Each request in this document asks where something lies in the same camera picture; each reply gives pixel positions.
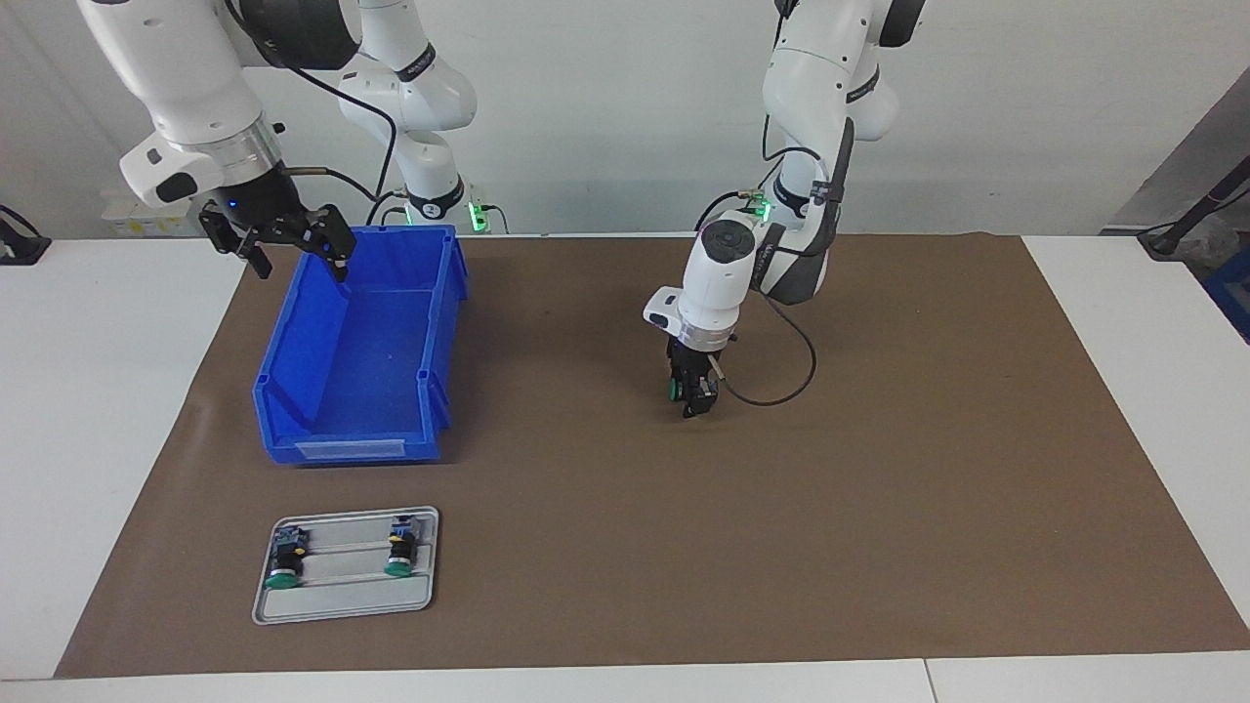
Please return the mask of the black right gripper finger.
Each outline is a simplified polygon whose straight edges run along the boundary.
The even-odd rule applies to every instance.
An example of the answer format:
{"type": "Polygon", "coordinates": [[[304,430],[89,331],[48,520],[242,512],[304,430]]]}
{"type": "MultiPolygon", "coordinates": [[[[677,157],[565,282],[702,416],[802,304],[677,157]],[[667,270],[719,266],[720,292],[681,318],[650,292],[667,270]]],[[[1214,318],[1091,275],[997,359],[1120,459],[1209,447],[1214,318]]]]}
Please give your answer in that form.
{"type": "Polygon", "coordinates": [[[260,279],[272,271],[268,254],[259,243],[259,229],[238,226],[216,203],[205,203],[199,211],[199,221],[212,248],[222,255],[236,256],[248,263],[260,279]]]}
{"type": "Polygon", "coordinates": [[[296,214],[294,229],[296,248],[321,259],[336,283],[348,280],[356,236],[336,206],[328,204],[296,214]]]}

